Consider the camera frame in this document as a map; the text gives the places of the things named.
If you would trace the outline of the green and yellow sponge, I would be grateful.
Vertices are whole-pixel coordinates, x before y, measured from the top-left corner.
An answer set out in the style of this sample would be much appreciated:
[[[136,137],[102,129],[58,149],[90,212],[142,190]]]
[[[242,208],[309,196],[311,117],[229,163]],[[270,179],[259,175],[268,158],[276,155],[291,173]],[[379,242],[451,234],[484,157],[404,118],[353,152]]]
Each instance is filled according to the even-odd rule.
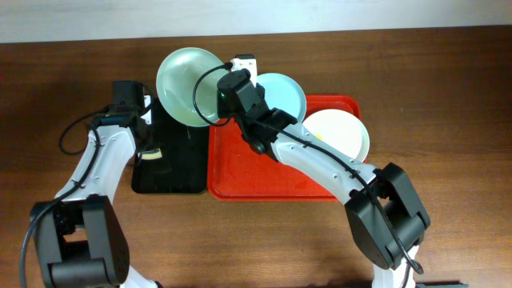
[[[161,152],[160,148],[146,150],[139,154],[139,158],[144,161],[153,161],[156,159],[160,159],[161,157],[162,157],[162,152]]]

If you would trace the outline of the light green plate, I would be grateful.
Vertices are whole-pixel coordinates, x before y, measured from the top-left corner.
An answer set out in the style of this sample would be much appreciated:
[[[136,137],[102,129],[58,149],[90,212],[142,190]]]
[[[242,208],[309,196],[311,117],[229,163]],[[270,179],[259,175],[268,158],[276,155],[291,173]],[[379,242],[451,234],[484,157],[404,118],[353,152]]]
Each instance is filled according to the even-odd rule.
[[[169,54],[158,68],[156,78],[158,98],[165,111],[187,126],[203,127],[217,122],[217,82],[227,71],[206,72],[221,64],[217,56],[197,47]]]

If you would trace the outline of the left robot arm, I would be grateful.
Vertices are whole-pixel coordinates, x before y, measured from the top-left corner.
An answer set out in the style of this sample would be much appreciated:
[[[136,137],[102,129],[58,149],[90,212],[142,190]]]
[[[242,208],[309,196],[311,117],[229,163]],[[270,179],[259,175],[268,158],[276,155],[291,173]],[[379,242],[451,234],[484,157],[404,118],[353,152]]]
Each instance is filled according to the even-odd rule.
[[[152,96],[117,96],[94,113],[88,140],[70,180],[54,199],[36,203],[23,240],[19,272],[35,244],[47,287],[158,287],[130,264],[128,243],[112,202],[128,161],[150,140]]]

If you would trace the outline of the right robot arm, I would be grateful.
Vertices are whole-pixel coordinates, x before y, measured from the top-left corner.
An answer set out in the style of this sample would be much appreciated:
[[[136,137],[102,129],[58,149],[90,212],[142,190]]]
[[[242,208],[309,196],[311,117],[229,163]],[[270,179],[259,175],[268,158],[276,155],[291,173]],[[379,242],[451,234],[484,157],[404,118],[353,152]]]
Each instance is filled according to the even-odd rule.
[[[313,136],[295,117],[270,109],[264,89],[236,70],[217,82],[218,112],[234,118],[257,154],[290,166],[345,207],[353,240],[374,265],[374,287],[414,287],[424,269],[415,260],[430,217],[407,173],[352,159]]]

